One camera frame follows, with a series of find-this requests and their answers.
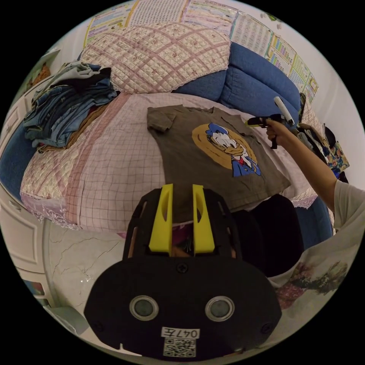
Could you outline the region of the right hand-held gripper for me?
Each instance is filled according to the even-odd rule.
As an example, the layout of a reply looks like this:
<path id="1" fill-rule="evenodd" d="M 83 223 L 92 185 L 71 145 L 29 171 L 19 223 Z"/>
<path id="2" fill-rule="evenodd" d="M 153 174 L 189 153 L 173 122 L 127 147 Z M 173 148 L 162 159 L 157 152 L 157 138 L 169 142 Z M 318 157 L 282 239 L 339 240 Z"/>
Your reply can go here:
<path id="1" fill-rule="evenodd" d="M 272 116 L 253 117 L 245 122 L 249 127 L 265 129 L 267 138 L 271 142 L 271 149 L 277 149 L 284 138 L 284 124 L 280 114 Z"/>

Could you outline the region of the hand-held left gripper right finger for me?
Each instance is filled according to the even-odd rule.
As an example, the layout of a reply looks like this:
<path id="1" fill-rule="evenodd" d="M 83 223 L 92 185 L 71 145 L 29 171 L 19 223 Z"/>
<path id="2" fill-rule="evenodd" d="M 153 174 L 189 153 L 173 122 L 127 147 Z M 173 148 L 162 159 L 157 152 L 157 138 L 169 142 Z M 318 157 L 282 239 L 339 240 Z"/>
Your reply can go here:
<path id="1" fill-rule="evenodd" d="M 194 253 L 211 254 L 215 243 L 203 186 L 192 185 Z"/>

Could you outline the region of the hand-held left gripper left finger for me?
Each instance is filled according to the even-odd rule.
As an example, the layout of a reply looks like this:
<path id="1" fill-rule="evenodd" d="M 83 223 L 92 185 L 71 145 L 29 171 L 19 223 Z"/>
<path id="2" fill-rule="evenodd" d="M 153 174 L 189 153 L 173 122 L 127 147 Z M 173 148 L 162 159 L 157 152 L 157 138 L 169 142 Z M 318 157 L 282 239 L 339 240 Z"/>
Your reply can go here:
<path id="1" fill-rule="evenodd" d="M 152 253 L 172 252 L 173 184 L 162 186 L 149 242 Z"/>

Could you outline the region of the person's right hand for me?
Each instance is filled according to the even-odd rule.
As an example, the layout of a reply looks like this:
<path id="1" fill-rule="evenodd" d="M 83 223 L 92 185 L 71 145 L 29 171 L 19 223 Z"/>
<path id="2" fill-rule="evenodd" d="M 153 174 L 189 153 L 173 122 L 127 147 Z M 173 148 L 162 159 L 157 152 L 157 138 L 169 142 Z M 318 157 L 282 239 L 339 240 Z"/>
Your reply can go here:
<path id="1" fill-rule="evenodd" d="M 275 140 L 278 146 L 286 147 L 291 133 L 282 123 L 267 119 L 266 135 L 270 141 Z"/>

